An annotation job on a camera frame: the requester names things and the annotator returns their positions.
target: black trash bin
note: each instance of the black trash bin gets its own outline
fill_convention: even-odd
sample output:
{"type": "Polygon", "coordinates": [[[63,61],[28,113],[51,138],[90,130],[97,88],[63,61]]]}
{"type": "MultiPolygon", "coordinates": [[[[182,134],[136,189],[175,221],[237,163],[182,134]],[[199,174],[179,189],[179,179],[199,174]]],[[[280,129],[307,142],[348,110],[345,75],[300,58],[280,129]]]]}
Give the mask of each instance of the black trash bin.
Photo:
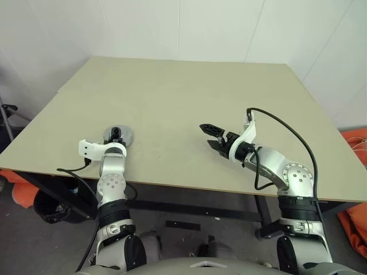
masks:
{"type": "Polygon", "coordinates": [[[80,223],[86,220],[86,218],[73,211],[68,205],[55,200],[41,190],[34,197],[33,208],[47,223],[60,221],[80,223]]]}

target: beige tabletop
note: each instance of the beige tabletop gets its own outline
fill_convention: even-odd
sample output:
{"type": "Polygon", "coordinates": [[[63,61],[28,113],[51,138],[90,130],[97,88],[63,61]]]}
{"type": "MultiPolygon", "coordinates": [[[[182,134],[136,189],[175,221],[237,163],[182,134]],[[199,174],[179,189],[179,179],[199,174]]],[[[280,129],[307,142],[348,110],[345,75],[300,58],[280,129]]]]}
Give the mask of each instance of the beige tabletop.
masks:
{"type": "MultiPolygon", "coordinates": [[[[78,168],[78,141],[102,142],[112,125],[134,131],[126,179],[163,186],[247,194],[255,174],[212,150],[199,128],[241,133],[245,111],[265,109],[308,142],[319,168],[319,197],[367,201],[367,172],[322,108],[286,65],[92,57],[0,155],[0,167],[63,175],[78,168]]],[[[302,144],[256,113],[256,143],[312,168],[302,144]]],[[[79,172],[98,178],[99,163],[79,172]]]]}

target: table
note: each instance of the table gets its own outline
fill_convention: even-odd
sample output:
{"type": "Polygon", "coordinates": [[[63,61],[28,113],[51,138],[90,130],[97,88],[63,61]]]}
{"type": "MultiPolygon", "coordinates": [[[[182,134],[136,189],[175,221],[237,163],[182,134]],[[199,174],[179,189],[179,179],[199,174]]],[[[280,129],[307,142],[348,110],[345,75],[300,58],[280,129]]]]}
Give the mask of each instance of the table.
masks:
{"type": "MultiPolygon", "coordinates": [[[[106,128],[124,124],[134,131],[127,149],[129,182],[274,196],[275,187],[256,191],[255,174],[212,150],[210,137],[199,129],[211,123],[241,133],[249,107],[273,113],[308,142],[318,163],[320,199],[367,201],[363,165],[282,64],[92,57],[0,155],[0,167],[41,174],[40,181],[64,175],[56,168],[83,165],[79,140],[102,142],[106,128]]],[[[256,143],[312,168],[288,130],[263,114],[255,116],[256,143]]],[[[97,179],[98,171],[99,163],[93,163],[79,175],[97,179]]]]}

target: orange fabric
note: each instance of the orange fabric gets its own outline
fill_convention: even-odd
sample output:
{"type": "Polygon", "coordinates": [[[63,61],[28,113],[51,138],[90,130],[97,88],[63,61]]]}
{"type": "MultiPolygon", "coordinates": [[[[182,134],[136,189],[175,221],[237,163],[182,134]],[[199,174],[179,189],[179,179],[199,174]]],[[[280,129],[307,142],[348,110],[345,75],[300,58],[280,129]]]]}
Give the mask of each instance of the orange fabric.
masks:
{"type": "Polygon", "coordinates": [[[13,200],[23,206],[28,208],[33,205],[34,197],[38,191],[38,188],[27,180],[17,175],[12,170],[0,170],[0,175],[4,176],[8,182],[14,183],[13,187],[13,200]]]}
{"type": "MultiPolygon", "coordinates": [[[[346,131],[342,136],[354,150],[367,149],[366,143],[359,144],[363,139],[367,139],[367,128],[346,131]]],[[[367,151],[354,153],[367,166],[367,151]]],[[[367,203],[338,213],[338,218],[353,249],[367,258],[367,203]]]]}

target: white wall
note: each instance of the white wall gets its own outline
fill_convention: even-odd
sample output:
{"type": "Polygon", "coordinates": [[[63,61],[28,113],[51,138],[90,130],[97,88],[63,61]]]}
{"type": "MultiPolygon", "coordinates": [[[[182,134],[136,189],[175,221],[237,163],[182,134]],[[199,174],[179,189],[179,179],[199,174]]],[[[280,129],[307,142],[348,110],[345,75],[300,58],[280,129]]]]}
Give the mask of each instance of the white wall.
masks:
{"type": "Polygon", "coordinates": [[[3,0],[0,92],[35,116],[92,54],[286,63],[340,128],[367,125],[365,0],[3,0]]]}

